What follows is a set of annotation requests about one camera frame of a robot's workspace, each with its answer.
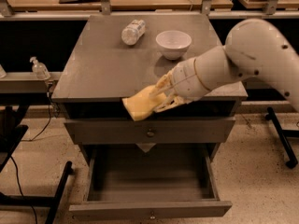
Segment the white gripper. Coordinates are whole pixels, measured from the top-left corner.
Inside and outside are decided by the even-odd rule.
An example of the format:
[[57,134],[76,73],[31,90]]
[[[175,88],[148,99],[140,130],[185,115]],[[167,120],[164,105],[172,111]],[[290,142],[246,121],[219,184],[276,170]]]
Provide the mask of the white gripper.
[[153,98],[165,94],[166,99],[154,108],[156,113],[186,105],[189,102],[200,100],[210,92],[200,79],[196,70],[196,59],[178,63],[171,71],[163,75],[149,93]]

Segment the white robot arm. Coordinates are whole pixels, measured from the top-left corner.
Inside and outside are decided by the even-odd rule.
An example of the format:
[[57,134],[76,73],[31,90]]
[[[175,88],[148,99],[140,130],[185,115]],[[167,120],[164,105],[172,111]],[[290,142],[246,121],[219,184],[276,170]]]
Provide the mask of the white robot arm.
[[223,46],[178,63],[150,95],[167,94],[154,108],[163,112],[249,77],[265,82],[299,110],[299,55],[274,25],[260,19],[238,23]]

